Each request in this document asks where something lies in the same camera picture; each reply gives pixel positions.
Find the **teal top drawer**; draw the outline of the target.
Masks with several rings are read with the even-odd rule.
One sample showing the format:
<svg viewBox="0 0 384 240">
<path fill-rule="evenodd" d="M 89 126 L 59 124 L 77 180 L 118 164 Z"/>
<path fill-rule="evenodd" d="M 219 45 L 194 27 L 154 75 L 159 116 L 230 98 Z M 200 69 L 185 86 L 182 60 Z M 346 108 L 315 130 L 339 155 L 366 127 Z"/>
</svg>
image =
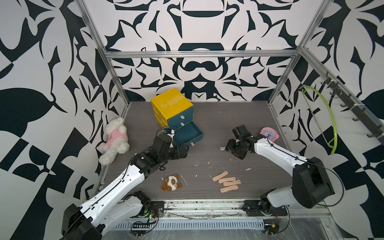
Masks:
<svg viewBox="0 0 384 240">
<path fill-rule="evenodd" d="M 184 111 L 176 114 L 168 119 L 168 125 L 183 126 L 194 120 L 194 106 L 191 106 Z"/>
</svg>

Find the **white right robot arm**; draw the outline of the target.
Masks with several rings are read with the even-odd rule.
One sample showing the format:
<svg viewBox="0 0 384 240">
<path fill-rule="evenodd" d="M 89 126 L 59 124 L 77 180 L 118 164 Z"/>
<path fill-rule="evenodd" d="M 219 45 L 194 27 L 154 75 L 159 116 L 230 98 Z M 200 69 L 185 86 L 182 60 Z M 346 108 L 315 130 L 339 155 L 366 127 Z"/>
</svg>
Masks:
<svg viewBox="0 0 384 240">
<path fill-rule="evenodd" d="M 311 209 L 327 197 L 335 194 L 327 169 L 318 158 L 296 155 L 272 142 L 265 135 L 253 135 L 244 126 L 232 130 L 235 138 L 230 139 L 225 150 L 243 160 L 247 153 L 265 157 L 281 167 L 292 177 L 292 185 L 271 190 L 261 196 L 259 209 L 265 215 L 288 205 L 301 205 Z"/>
</svg>

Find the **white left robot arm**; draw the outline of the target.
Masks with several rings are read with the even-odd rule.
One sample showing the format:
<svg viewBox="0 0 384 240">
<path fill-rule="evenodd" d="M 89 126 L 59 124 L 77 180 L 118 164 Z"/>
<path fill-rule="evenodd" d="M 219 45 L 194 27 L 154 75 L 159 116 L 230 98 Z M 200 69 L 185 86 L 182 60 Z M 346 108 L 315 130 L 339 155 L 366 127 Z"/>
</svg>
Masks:
<svg viewBox="0 0 384 240">
<path fill-rule="evenodd" d="M 160 134 L 154 143 L 134 155 L 125 170 L 101 192 L 80 206 L 64 212 L 64 240 L 100 240 L 127 219 L 151 214 L 151 199 L 142 191 L 131 193 L 150 174 L 163 169 L 170 160 L 184 159 L 189 146 L 176 144 L 173 135 Z"/>
</svg>

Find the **yellow drawer cabinet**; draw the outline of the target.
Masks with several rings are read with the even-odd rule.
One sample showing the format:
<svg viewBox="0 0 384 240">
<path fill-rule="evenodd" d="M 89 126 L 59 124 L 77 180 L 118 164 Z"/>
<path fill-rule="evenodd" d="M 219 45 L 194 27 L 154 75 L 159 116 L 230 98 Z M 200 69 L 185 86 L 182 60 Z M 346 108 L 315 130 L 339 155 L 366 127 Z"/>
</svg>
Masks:
<svg viewBox="0 0 384 240">
<path fill-rule="evenodd" d="M 194 106 L 179 90 L 173 88 L 151 99 L 155 118 L 161 127 L 168 127 L 168 119 Z"/>
</svg>

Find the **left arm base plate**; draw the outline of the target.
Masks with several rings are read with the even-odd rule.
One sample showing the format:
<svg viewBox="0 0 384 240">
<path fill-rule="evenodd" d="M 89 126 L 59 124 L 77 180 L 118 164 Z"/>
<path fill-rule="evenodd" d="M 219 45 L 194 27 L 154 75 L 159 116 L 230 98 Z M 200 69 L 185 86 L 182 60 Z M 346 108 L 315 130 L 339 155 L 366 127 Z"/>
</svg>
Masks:
<svg viewBox="0 0 384 240">
<path fill-rule="evenodd" d="M 135 217 L 137 218 L 153 218 L 164 212 L 164 201 L 151 201 L 144 203 L 141 210 Z"/>
</svg>

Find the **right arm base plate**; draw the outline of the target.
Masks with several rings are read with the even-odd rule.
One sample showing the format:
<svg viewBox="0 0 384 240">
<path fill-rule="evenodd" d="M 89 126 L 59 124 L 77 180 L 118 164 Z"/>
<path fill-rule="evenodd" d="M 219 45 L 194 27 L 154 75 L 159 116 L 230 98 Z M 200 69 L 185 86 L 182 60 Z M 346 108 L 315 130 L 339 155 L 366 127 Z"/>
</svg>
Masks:
<svg viewBox="0 0 384 240">
<path fill-rule="evenodd" d="M 286 207 L 275 208 L 266 200 L 245 200 L 242 210 L 248 217 L 288 216 Z"/>
</svg>

